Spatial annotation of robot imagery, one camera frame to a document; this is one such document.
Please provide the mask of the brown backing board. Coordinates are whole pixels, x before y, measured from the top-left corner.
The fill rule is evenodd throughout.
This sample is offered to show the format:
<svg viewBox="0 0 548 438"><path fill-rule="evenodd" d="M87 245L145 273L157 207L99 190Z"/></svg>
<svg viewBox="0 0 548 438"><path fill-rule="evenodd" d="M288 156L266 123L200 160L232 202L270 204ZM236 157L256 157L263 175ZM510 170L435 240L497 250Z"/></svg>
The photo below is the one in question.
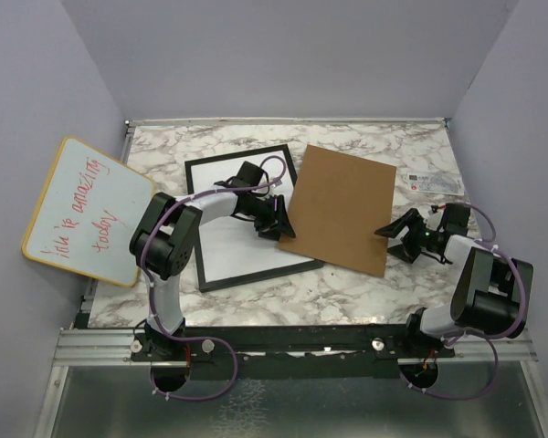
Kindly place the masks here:
<svg viewBox="0 0 548 438"><path fill-rule="evenodd" d="M396 167L309 145L288 207L294 238L278 248L370 276L385 274Z"/></svg>

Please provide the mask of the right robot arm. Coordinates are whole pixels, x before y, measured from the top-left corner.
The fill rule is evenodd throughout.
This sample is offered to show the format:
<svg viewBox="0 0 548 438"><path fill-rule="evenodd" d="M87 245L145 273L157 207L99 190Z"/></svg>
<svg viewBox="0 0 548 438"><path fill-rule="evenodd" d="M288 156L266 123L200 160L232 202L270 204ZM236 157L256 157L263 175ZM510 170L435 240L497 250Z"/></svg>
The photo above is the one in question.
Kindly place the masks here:
<svg viewBox="0 0 548 438"><path fill-rule="evenodd" d="M470 237L474 210L468 203L445 203L423 217L411 208L375 230L400 240L388 248L389 255L408 264L425 256L451 269L449 304L421 308L407 318L401 345L410 356L449 348L465 335L515 339L525 328L533 266L503 253L493 238Z"/></svg>

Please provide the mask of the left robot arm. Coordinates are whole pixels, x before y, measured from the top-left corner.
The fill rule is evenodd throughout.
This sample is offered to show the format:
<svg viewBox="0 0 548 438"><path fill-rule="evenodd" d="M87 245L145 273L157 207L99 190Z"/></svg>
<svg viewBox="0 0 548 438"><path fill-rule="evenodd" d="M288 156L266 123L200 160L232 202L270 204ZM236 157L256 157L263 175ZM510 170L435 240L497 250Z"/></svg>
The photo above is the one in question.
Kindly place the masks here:
<svg viewBox="0 0 548 438"><path fill-rule="evenodd" d="M236 175L215 182L205 191L177 199L157 193L149 202L129 244L148 284L146 324L157 331L152 349L164 360L177 358L184 339L180 275L198 241L201 225L222 217L250 221L259 237L278 241L296 236L284 196L271 194L287 171L284 159L270 155L259 165L244 161Z"/></svg>

